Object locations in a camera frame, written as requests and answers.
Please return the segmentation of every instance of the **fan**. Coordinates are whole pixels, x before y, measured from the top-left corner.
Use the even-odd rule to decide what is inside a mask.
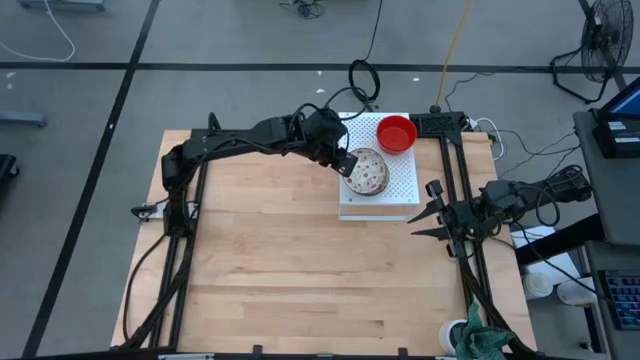
[[[607,83],[627,59],[633,37],[633,10],[629,0],[597,0],[585,15],[587,19],[580,47],[554,57],[551,60],[551,72],[555,86],[590,104],[602,98]],[[558,81],[556,62],[568,57],[569,60],[564,63],[566,66],[578,53],[587,79],[602,84],[596,99],[587,99]]]

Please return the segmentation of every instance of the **wooden tabletop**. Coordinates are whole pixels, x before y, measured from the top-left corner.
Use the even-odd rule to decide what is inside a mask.
[[[160,156],[189,136],[165,132],[149,201],[166,197]],[[491,149],[486,134],[463,139],[477,195],[496,178]],[[445,184],[438,141],[419,139],[415,155],[424,205],[424,184]],[[466,317],[458,265],[444,242],[410,235],[437,226],[435,216],[410,225],[339,221],[338,181],[334,171],[294,154],[210,163],[179,351],[247,353],[261,344],[265,353],[395,355],[407,347],[412,355],[443,354],[438,329]],[[462,194],[459,179],[456,187]],[[161,221],[141,226],[132,267],[161,234]],[[511,241],[507,230],[500,238]],[[157,299],[167,243],[134,281],[129,333]],[[513,250],[495,240],[484,249],[496,307],[535,348]],[[165,315],[161,344],[172,305]],[[121,308],[112,343],[122,342]]]

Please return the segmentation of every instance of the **gray floor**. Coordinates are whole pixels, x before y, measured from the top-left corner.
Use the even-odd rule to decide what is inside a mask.
[[[108,0],[106,13],[56,12],[76,43],[73,61],[128,61],[149,2]],[[322,18],[304,21],[276,0],[162,0],[142,61],[346,63],[363,56],[377,1],[330,0],[325,7]],[[371,61],[441,64],[462,8],[462,1],[387,2]],[[578,44],[582,22],[577,1],[477,2],[453,62],[546,65]],[[0,41],[16,50],[63,57],[66,44],[54,30],[44,13],[0,3]],[[0,51],[0,61],[18,60]],[[640,52],[631,51],[628,65],[640,65]],[[11,72],[11,78],[4,76]],[[470,75],[450,74],[447,91]],[[22,168],[0,211],[0,282],[10,289],[0,293],[0,358],[21,354],[122,76],[121,71],[0,70],[0,108],[44,111],[50,118],[45,129],[0,125],[0,152],[17,155]],[[380,111],[426,112],[439,79],[437,73],[381,73]],[[581,75],[563,80],[583,92],[598,90]],[[306,101],[322,103],[346,84],[344,72],[138,71],[39,355],[108,347],[138,231],[129,208],[147,196],[165,129],[205,126],[209,111],[223,127],[245,128]],[[611,86],[605,97],[615,92]],[[532,150],[570,132],[571,115],[587,109],[541,74],[481,76],[460,85],[451,103],[473,118],[489,117],[502,129],[518,131]],[[349,111],[359,104],[345,95],[334,108]],[[497,162],[499,174],[526,159],[517,140],[504,137],[507,154]],[[554,149],[574,144],[572,137]],[[506,178],[537,179],[559,160],[538,157]],[[577,151],[564,163],[582,161]],[[595,211],[591,202],[562,209],[561,226]],[[530,310],[541,350],[597,358],[577,347],[588,338],[581,309],[549,299],[532,302]]]

